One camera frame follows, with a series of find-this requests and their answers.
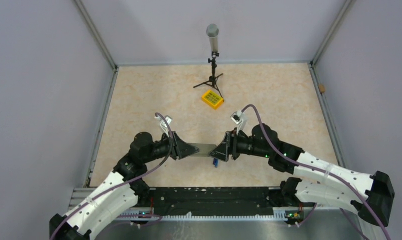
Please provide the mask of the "blue AAA battery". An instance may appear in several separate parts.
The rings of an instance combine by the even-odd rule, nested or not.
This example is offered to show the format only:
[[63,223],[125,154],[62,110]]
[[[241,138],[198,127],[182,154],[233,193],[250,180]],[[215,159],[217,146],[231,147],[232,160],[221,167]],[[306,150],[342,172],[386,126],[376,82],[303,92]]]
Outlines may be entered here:
[[218,163],[219,163],[219,161],[215,158],[215,159],[213,159],[213,166],[214,166],[214,168],[217,168],[218,167]]

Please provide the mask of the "white remote control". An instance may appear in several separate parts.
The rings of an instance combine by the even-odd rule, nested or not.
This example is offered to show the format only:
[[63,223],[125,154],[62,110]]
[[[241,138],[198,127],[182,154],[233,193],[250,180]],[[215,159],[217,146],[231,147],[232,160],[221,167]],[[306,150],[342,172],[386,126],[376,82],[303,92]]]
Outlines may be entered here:
[[198,152],[191,155],[191,157],[207,158],[208,154],[217,146],[215,144],[204,143],[189,143],[191,146],[198,148]]

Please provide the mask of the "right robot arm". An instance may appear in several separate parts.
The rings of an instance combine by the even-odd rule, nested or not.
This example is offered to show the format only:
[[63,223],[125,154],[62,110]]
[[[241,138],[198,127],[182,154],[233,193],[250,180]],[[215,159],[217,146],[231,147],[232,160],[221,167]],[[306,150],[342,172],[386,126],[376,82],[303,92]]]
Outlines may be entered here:
[[321,160],[302,148],[280,141],[267,125],[256,125],[247,136],[227,131],[223,141],[208,156],[227,162],[240,155],[263,157],[274,170],[291,177],[280,185],[288,206],[317,203],[347,210],[378,226],[389,225],[395,192],[390,177],[355,172]]

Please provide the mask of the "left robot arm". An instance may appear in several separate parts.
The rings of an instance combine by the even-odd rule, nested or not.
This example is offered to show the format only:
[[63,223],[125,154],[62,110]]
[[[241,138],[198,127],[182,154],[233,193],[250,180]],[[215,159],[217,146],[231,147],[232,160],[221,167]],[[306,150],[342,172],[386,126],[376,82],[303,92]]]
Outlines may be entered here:
[[152,173],[147,163],[169,158],[181,160],[199,152],[176,132],[154,141],[147,132],[137,134],[129,152],[121,158],[107,178],[89,196],[65,214],[49,221],[51,240],[94,240],[127,209],[142,207],[149,201],[149,186],[143,178]]

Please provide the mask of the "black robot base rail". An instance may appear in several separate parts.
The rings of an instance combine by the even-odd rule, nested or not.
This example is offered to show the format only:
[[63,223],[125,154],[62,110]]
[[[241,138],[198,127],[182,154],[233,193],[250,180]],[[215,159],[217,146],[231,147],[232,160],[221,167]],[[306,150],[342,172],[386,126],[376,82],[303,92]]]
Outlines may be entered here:
[[278,187],[157,187],[138,199],[136,207],[160,216],[271,216],[275,208],[312,207],[290,203]]

